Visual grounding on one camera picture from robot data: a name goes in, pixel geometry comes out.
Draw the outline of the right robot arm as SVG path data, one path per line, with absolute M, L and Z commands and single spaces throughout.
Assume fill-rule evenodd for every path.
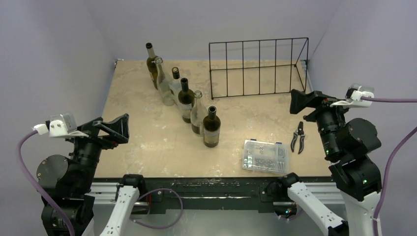
M 313 109 L 304 120 L 317 124 L 325 159 L 330 162 L 331 177 L 345 203 L 347 218 L 328 209 L 295 173 L 279 177 L 264 191 L 295 202 L 325 236 L 373 236 L 378 232 L 373 223 L 378 220 L 374 212 L 381 198 L 382 178 L 368 154 L 378 149 L 381 142 L 371 122 L 363 118 L 345 121 L 344 118 L 350 108 L 370 107 L 373 97 L 372 88 L 360 85 L 351 86 L 344 99 L 316 90 L 310 93 L 291 91 L 291 114 Z

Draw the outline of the clear slender glass bottle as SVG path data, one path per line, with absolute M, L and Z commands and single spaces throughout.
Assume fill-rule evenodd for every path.
M 191 109 L 191 128 L 192 131 L 199 135 L 203 135 L 203 119 L 208 115 L 207 108 L 203 102 L 203 94 L 200 90 L 194 92 L 194 105 Z

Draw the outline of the dark green bottle white label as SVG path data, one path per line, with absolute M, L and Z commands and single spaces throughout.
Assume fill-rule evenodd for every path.
M 181 90 L 178 93 L 178 107 L 184 122 L 191 123 L 191 110 L 195 104 L 194 92 L 189 88 L 188 79 L 180 80 Z

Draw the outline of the dark green wine bottle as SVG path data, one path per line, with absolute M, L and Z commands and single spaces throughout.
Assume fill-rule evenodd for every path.
M 221 120 L 216 113 L 217 108 L 210 106 L 208 115 L 203 119 L 203 142 L 209 148 L 213 148 L 219 143 Z

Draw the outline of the clear bottle black cap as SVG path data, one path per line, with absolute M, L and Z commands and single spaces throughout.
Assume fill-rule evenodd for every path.
M 180 72 L 178 67 L 172 68 L 172 82 L 170 83 L 170 91 L 174 101 L 174 104 L 178 105 L 178 93 L 181 90 L 181 83 L 180 83 Z

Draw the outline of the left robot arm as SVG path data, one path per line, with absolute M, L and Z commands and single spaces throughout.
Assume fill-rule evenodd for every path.
M 77 126 L 71 113 L 45 122 L 51 138 L 64 138 L 74 149 L 68 157 L 54 154 L 44 159 L 36 170 L 37 181 L 69 218 L 77 236 L 92 224 L 95 198 L 89 192 L 101 152 L 128 143 L 128 122 L 129 115 L 123 114 L 113 121 L 98 117 Z

